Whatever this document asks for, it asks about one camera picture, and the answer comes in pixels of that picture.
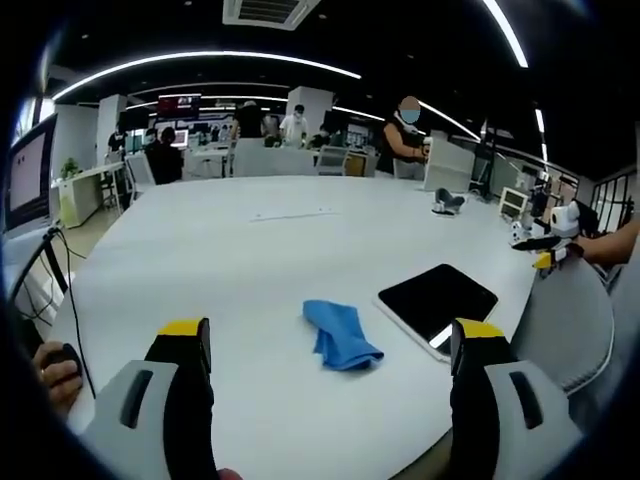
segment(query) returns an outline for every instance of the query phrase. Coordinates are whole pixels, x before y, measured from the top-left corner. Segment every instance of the white shirt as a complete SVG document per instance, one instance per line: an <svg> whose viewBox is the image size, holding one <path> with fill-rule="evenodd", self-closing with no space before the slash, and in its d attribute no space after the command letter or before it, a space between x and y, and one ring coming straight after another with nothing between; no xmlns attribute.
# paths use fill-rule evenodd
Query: white shirt
<svg viewBox="0 0 640 480"><path fill-rule="evenodd" d="M295 115L287 115L280 124L280 130L284 131L284 138L288 145L299 147L302 145L302 134L307 133L307 119L297 118Z"/></svg>

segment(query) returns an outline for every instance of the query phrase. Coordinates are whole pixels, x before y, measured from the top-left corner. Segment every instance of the black ceiling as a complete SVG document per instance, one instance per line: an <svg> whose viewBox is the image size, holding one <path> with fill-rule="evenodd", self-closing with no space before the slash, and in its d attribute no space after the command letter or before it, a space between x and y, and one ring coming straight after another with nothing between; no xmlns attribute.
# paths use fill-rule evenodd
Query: black ceiling
<svg viewBox="0 0 640 480"><path fill-rule="evenodd" d="M254 82L331 90L338 105L384 117L391 99L413 94L476 132L488 117L511 131L518 148L538 156L541 138L533 110L539 106L545 112L549 160L593 178L630 163L635 152L630 122L638 103L631 88L637 74L622 59L637 47L629 20L635 13L630 9L637 8L625 6L629 11L620 15L610 6L620 2L499 0L527 54L526 70L517 65L481 0L322 0L294 32L223 25L221 0L115 0L99 8L84 3L70 19L54 60L78 73L163 53L225 49L304 58L362 79L261 59L181 59L118 72L74 91L64 103L172 84ZM60 88L60 82L50 82L47 93ZM219 85L166 93L186 90L287 94L273 87ZM151 101L157 95L137 97ZM419 127L460 133L426 112ZM594 134L619 145L622 153L603 159L602 151L586 148L585 136Z"/></svg>

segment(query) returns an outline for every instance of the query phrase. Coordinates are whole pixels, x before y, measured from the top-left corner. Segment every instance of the black tablet screen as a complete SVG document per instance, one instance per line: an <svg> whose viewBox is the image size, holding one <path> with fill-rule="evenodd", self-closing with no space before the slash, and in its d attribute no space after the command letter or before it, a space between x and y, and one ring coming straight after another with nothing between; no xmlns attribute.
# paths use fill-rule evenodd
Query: black tablet screen
<svg viewBox="0 0 640 480"><path fill-rule="evenodd" d="M449 338L443 340L443 335L438 335L455 318L484 321L498 303L498 297L489 290L445 264L387 288L378 297L404 323L445 355L450 354Z"/></svg>

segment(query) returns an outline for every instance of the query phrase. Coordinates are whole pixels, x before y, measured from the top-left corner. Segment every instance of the air conditioning vent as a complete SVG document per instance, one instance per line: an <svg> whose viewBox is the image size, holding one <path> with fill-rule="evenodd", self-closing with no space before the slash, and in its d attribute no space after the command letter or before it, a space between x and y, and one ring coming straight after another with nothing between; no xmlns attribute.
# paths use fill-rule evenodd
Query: air conditioning vent
<svg viewBox="0 0 640 480"><path fill-rule="evenodd" d="M222 23L295 30L320 0L225 0Z"/></svg>

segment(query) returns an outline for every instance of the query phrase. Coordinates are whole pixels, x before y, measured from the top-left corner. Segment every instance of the face mask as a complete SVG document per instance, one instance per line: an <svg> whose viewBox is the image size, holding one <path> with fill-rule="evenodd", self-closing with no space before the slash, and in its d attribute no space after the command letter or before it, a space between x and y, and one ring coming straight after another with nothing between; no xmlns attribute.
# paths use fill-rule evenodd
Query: face mask
<svg viewBox="0 0 640 480"><path fill-rule="evenodd" d="M400 110L400 116L408 124L416 123L420 118L420 110Z"/></svg>

